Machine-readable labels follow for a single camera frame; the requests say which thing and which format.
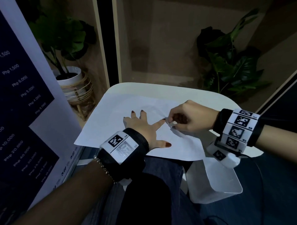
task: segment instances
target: soil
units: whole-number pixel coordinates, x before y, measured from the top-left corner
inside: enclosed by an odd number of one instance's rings
[[[56,77],[57,80],[66,80],[66,79],[70,79],[72,77],[75,77],[77,75],[77,73],[65,73],[65,74],[61,74],[58,75]]]

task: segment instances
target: table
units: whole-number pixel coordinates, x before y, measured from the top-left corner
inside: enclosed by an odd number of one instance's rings
[[[182,104],[186,100],[190,99],[218,111],[221,111],[224,108],[231,110],[240,108],[233,100],[219,93],[159,84],[119,83],[109,88],[106,93],[135,94],[151,98],[169,99],[177,101],[179,104]],[[210,132],[219,136],[219,134],[213,130],[210,130]],[[209,135],[205,132],[200,132],[198,137],[201,139],[203,146],[211,142],[210,140],[203,143],[203,139],[209,137]],[[250,157],[257,157],[263,154],[263,152],[256,147],[248,146],[246,147],[244,153]]]

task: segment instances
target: standing sign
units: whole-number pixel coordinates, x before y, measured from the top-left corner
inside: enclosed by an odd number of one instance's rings
[[[10,224],[62,183],[80,127],[15,1],[0,10],[0,224]]]

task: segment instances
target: person's left hand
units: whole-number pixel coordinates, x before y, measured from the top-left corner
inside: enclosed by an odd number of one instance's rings
[[[124,117],[124,121],[127,123],[125,125],[126,128],[132,128],[144,136],[144,138],[149,143],[148,145],[150,150],[153,148],[171,147],[169,142],[157,140],[156,131],[165,123],[165,118],[154,123],[153,125],[149,125],[147,122],[146,112],[141,110],[140,118],[137,118],[136,113],[132,111],[131,118]]]

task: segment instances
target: price list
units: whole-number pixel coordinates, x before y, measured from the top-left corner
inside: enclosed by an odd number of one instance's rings
[[[54,97],[1,12],[0,34],[0,224],[11,224],[59,157],[29,128]]]

